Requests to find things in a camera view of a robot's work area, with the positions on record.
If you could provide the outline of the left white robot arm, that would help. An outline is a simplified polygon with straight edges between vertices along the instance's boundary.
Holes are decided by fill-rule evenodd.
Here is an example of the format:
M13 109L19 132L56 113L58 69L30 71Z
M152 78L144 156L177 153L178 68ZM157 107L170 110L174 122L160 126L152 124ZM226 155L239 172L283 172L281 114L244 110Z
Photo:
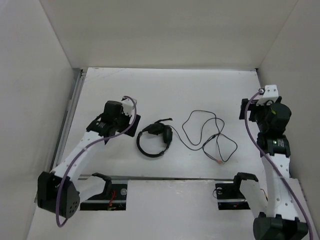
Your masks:
M84 201L111 195L111 177L95 172L85 180L79 178L109 140L121 135L134 137L140 119L136 99L124 96L121 101L107 101L103 112L86 127L82 139L65 160L39 175L37 206L53 213L58 227L65 225L60 218L70 219Z

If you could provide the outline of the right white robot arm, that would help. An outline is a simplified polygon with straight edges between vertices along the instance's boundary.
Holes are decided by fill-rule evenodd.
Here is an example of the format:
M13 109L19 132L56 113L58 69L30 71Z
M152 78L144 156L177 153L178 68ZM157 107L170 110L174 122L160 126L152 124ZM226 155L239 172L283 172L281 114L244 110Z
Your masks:
M281 99L259 105L257 100L241 101L239 119L257 123L259 133L252 142L258 148L264 166L267 194L258 178L239 172L232 183L232 193L245 197L253 214L256 240L301 240L309 234L310 222L299 219L296 207L301 203L289 186L290 144L284 132L291 118L289 107Z

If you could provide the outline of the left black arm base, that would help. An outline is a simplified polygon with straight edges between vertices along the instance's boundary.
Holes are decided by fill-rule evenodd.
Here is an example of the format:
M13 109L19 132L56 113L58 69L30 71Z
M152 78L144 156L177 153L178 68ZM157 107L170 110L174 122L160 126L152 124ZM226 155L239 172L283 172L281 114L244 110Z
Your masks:
M108 195L98 194L80 204L81 211L125 211L127 206L128 181L112 181Z

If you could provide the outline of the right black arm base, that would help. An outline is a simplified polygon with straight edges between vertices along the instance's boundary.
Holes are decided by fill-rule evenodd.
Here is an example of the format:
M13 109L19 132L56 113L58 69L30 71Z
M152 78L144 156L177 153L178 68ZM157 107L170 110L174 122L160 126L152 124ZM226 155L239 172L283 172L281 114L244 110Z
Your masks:
M217 199L217 207L220 211L250 209L244 195L234 187L231 181L216 182L212 195Z

